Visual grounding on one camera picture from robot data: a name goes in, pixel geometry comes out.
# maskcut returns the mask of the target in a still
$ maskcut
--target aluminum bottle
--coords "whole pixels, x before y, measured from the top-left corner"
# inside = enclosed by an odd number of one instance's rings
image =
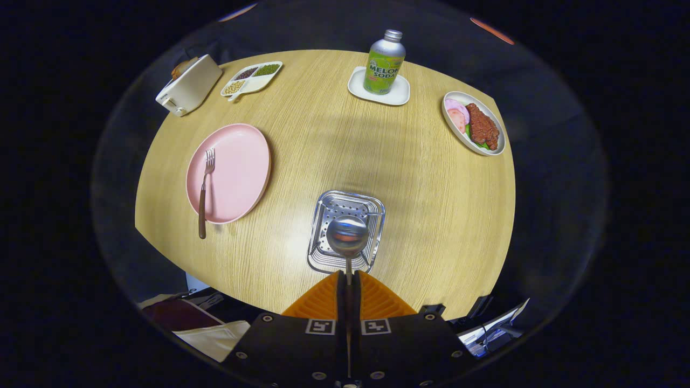
[[[384,38],[371,45],[366,62],[364,89],[375,95],[391,91],[393,81],[405,59],[405,47],[400,43],[402,32],[386,30]]]

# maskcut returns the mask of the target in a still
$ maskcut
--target perforated tray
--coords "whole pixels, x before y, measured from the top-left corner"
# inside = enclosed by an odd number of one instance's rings
[[[307,263],[311,269],[322,273],[332,273],[345,268],[345,258],[334,252],[326,239],[328,224],[340,215],[360,217],[369,229],[369,239],[364,250],[352,261],[353,271],[359,269],[368,273],[374,266],[386,209],[381,201],[374,197],[343,191],[326,191],[319,196],[311,226]]]

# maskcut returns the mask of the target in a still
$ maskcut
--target round table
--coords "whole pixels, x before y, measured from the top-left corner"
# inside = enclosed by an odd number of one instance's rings
[[[369,195],[386,207],[371,275],[414,309],[446,306],[464,316],[488,295],[503,266],[515,212],[508,135],[494,100],[440,72],[405,62],[409,102],[387,106],[350,94],[347,81],[367,54],[296,50],[221,65],[205,102],[169,114],[146,155],[135,207],[137,230],[163,255],[202,282],[246,303],[282,312],[325,275],[306,260],[317,198],[328,190]],[[263,90],[234,102],[220,90],[240,69],[266,61],[283,68]],[[506,128],[498,156],[463,145],[443,118],[441,100],[468,93]],[[270,180],[258,205],[230,224],[207,224],[185,189],[197,146],[218,128],[251,124],[270,147]]]

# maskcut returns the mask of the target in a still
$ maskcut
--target lettuce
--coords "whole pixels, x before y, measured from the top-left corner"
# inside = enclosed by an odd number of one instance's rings
[[[472,132],[470,132],[470,130],[471,130],[470,124],[467,124],[465,126],[465,133],[467,134],[467,137],[469,137],[469,139],[472,140]],[[486,145],[486,142],[484,142],[483,144],[479,144],[477,142],[474,142],[474,144],[477,144],[479,147],[486,148],[487,150],[491,151],[491,148],[489,148],[489,146]]]

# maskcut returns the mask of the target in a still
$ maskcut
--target bread slice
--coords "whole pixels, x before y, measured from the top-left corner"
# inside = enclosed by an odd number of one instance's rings
[[[187,71],[193,64],[197,63],[199,57],[194,57],[188,61],[183,61],[179,65],[175,66],[172,70],[172,79],[178,79],[184,72]]]

